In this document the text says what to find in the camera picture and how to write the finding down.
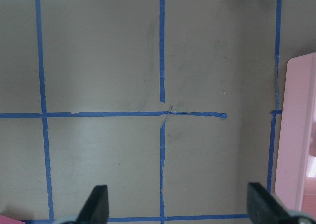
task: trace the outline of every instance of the pink item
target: pink item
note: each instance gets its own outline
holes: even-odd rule
[[[316,219],[316,53],[287,64],[275,193]]]
[[[0,215],[0,224],[25,224],[22,221]]]

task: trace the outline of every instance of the pink object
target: pink object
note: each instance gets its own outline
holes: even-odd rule
[[[287,64],[275,193],[288,209],[302,210],[316,219],[315,98],[316,53],[291,59]]]
[[[25,224],[22,221],[0,215],[0,224]]]

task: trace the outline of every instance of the grid line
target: grid line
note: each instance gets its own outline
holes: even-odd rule
[[[221,214],[221,215],[195,215],[195,216],[167,216],[167,217],[126,217],[109,218],[108,222],[161,222],[161,221],[188,221],[188,220],[213,220],[213,219],[243,219],[248,214]],[[49,219],[22,220],[26,224],[46,224]]]
[[[48,215],[50,223],[54,220],[54,205],[52,196],[51,184],[51,169],[50,169],[50,153],[49,153],[49,136],[48,136],[48,121],[47,121],[47,106],[45,93],[45,72],[44,72],[44,53],[43,53],[43,38],[41,25],[41,8],[40,0],[35,0],[35,15],[36,15],[36,32],[38,42],[38,58],[39,58],[39,84],[40,84],[40,103],[44,138],[44,154],[45,154],[45,169],[46,169],[46,185],[47,185],[47,200],[48,200]]]
[[[280,93],[278,87],[279,62],[280,62],[280,38],[281,38],[281,19],[282,19],[282,0],[276,1],[276,35],[275,35],[275,61],[276,61],[276,110],[272,111],[272,120],[270,126],[270,144],[268,155],[268,171],[267,171],[267,191],[272,191],[272,176],[273,176],[273,157],[275,147],[276,133],[276,114],[282,114],[280,110]]]
[[[165,89],[164,89],[164,28],[165,28],[165,0],[160,0],[160,14],[159,14],[159,54],[160,54],[160,101],[165,102]]]
[[[164,224],[164,199],[163,199],[163,169],[165,161],[165,137],[166,137],[166,121],[160,129],[160,221]]]
[[[140,116],[162,116],[165,114],[180,116],[201,116],[218,117],[225,119],[226,113],[218,112],[173,112],[173,111],[153,111],[153,112],[53,112],[53,113],[0,113],[0,119],[16,118],[70,118],[70,117],[140,117]]]

